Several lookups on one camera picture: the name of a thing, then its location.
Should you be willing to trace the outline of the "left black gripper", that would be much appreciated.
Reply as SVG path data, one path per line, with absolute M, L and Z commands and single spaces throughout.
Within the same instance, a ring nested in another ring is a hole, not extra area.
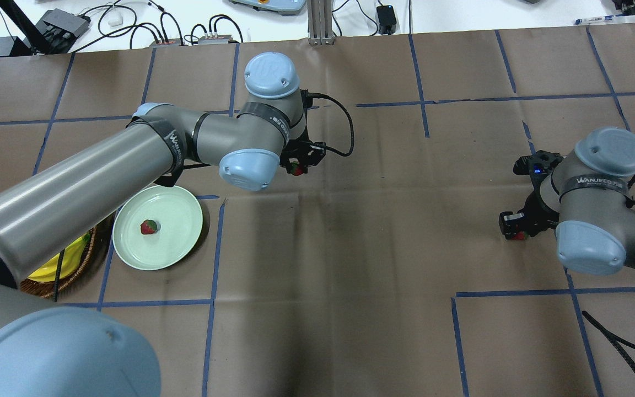
M 327 153 L 322 147 L 325 142 L 312 141 L 308 133 L 308 108 L 312 105 L 313 99 L 304 89 L 280 98 L 280 111 L 288 124 L 287 140 L 280 153 L 280 167 L 286 172 L 291 162 L 299 162 L 308 173 L 309 168 L 318 165 Z

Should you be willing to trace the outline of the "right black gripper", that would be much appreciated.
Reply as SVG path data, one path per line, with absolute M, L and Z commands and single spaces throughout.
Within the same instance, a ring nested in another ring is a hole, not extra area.
M 522 209 L 516 213 L 504 211 L 499 214 L 499 229 L 505 239 L 507 234 L 513 232 L 523 231 L 528 237 L 534 237 L 540 232 L 557 228 L 559 213 L 545 203 L 541 189 L 544 180 L 552 175 L 563 159 L 559 153 L 537 151 L 520 157 L 514 163 L 514 174 L 531 178 L 532 192 L 527 196 Z

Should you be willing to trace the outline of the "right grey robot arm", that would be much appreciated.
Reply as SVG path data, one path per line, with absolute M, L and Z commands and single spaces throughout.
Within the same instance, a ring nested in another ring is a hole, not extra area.
M 508 240 L 552 229 L 558 261 L 567 269 L 613 275 L 635 269 L 635 134 L 597 128 L 567 156 L 537 151 L 522 156 L 513 173 L 529 176 L 532 192 L 522 209 L 499 214 Z

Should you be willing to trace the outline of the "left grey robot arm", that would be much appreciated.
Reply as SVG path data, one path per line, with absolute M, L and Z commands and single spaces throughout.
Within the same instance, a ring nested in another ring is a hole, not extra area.
M 19 287 L 142 188 L 174 186 L 186 160 L 266 189 L 290 150 L 309 144 L 308 91 L 279 52 L 254 56 L 244 79 L 249 97 L 234 118 L 144 103 L 123 131 L 0 193 L 0 396 L 161 394 L 159 361 L 140 332 Z

